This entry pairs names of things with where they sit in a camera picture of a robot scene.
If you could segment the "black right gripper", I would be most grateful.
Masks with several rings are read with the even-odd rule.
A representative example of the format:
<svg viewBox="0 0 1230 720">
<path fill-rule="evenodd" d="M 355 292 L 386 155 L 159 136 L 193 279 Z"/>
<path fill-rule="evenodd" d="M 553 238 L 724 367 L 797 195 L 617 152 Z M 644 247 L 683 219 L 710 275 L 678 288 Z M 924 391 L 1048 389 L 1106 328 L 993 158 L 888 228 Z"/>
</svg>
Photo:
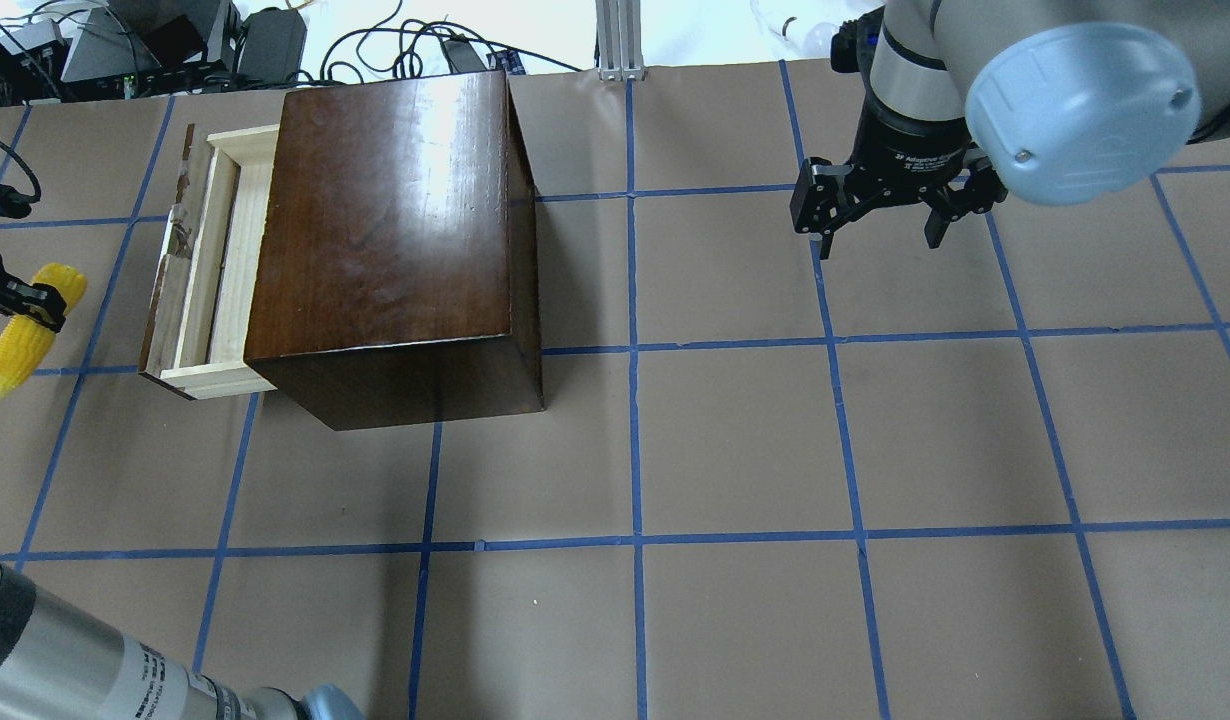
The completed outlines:
<svg viewBox="0 0 1230 720">
<path fill-rule="evenodd" d="M 847 164 L 806 158 L 790 199 L 795 233 L 815 234 L 819 260 L 830 258 L 835 233 L 867 210 L 925 202 L 929 249 L 950 225 L 985 214 L 1007 201 L 1009 188 L 990 160 L 968 160 L 975 149 L 962 118 L 921 121 L 866 100 Z"/>
</svg>

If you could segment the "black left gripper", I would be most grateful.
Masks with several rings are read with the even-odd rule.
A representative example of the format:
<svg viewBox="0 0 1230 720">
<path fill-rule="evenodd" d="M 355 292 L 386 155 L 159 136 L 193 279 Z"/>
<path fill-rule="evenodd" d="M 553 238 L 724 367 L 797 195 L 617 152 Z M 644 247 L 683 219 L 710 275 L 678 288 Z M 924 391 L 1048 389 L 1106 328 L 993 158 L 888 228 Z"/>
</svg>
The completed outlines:
<svg viewBox="0 0 1230 720">
<path fill-rule="evenodd" d="M 0 217 L 25 219 L 30 215 L 30 196 L 0 183 Z M 57 287 L 44 283 L 25 284 L 16 274 L 4 270 L 0 252 L 0 314 L 25 316 L 50 334 L 59 334 L 66 322 L 66 300 Z"/>
</svg>

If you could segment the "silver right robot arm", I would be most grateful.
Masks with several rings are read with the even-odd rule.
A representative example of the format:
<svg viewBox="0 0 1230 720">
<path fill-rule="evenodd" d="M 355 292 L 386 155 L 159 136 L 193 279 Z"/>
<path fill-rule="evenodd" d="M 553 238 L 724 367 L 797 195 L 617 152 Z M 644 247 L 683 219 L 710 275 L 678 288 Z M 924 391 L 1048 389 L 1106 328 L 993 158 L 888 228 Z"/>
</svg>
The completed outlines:
<svg viewBox="0 0 1230 720">
<path fill-rule="evenodd" d="M 886 1 L 833 36 L 857 74 L 851 155 L 801 162 L 790 222 L 820 238 L 926 206 L 922 238 L 1007 199 L 1076 206 L 1230 138 L 1230 1 Z"/>
</svg>

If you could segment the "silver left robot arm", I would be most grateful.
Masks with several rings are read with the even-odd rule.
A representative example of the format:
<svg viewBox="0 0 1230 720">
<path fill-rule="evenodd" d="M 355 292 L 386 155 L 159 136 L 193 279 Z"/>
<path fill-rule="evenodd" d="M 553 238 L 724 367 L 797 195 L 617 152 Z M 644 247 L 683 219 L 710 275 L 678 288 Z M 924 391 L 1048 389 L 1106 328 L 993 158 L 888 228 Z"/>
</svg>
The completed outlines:
<svg viewBox="0 0 1230 720">
<path fill-rule="evenodd" d="M 89 287 L 73 266 L 4 270 L 0 401 L 39 368 Z M 52 594 L 0 562 L 0 719 L 359 719 L 344 690 L 239 692 Z"/>
</svg>

